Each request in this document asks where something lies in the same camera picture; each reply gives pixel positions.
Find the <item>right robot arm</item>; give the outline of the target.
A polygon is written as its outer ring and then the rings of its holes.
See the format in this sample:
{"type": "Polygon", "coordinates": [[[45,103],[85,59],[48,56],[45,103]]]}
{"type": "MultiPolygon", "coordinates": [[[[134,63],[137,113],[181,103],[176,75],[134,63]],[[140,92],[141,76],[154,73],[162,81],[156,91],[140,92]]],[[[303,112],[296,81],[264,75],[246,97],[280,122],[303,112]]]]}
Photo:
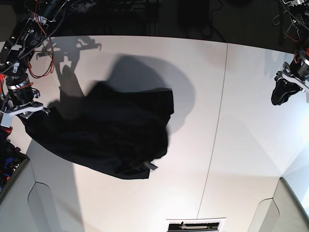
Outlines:
{"type": "Polygon", "coordinates": [[[44,110],[35,101],[40,92],[32,87],[27,71],[36,48],[50,40],[65,17],[66,0],[24,0],[18,22],[0,52],[0,85],[7,93],[0,93],[1,125],[8,127],[14,116],[28,119],[44,110]]]}

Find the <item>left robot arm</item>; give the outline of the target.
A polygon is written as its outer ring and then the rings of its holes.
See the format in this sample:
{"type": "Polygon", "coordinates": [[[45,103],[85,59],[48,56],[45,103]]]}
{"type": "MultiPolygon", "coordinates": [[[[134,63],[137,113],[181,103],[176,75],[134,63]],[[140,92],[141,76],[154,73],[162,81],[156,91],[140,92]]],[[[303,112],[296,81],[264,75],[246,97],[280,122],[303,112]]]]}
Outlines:
{"type": "Polygon", "coordinates": [[[308,92],[309,86],[309,2],[307,0],[280,0],[279,26],[280,39],[288,37],[296,43],[293,60],[284,62],[281,71],[274,78],[276,84],[271,95],[273,105],[281,105],[292,95],[299,92],[308,92]],[[284,28],[284,14],[288,13],[291,26],[296,29],[294,38],[284,28]]]}

